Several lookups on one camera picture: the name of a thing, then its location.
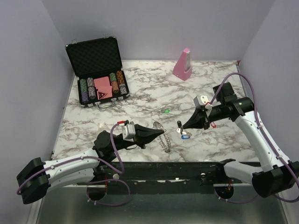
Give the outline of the steel disc with keyrings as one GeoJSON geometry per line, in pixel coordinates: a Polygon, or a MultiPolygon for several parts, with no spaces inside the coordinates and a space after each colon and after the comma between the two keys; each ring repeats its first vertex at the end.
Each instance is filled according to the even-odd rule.
{"type": "Polygon", "coordinates": [[[170,141],[170,138],[168,137],[168,135],[166,134],[166,130],[164,129],[162,124],[157,121],[153,122],[153,127],[154,127],[154,129],[163,130],[164,133],[162,135],[158,136],[159,144],[166,153],[170,153],[171,152],[171,141],[170,141]]]}

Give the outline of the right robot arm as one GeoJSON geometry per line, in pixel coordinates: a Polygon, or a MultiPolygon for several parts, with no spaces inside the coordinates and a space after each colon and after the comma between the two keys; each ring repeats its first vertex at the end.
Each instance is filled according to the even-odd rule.
{"type": "Polygon", "coordinates": [[[221,183],[229,179],[238,179],[253,186],[261,197],[269,197],[290,189],[299,176],[299,163],[292,162],[269,135],[255,114],[254,103],[248,97],[238,98],[230,83],[215,86],[216,100],[213,106],[207,96],[194,98],[195,111],[182,126],[183,129],[208,129],[215,121],[232,120],[245,134],[260,162],[253,167],[234,159],[226,159],[216,165],[215,178],[221,183]]]}

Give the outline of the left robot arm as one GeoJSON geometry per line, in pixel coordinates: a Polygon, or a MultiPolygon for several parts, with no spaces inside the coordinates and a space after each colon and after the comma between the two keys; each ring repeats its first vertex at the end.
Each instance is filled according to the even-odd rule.
{"type": "Polygon", "coordinates": [[[31,204],[42,199],[47,192],[70,184],[99,184],[103,181],[100,168],[104,165],[122,175],[125,167],[118,150],[134,145],[144,149],[146,144],[164,134],[163,129],[147,128],[128,121],[117,122],[112,129],[118,126],[121,126],[121,134],[102,131],[93,148],[78,155],[51,161],[42,161],[39,157],[32,159],[16,177],[19,185],[16,193],[22,197],[22,202],[31,204]]]}

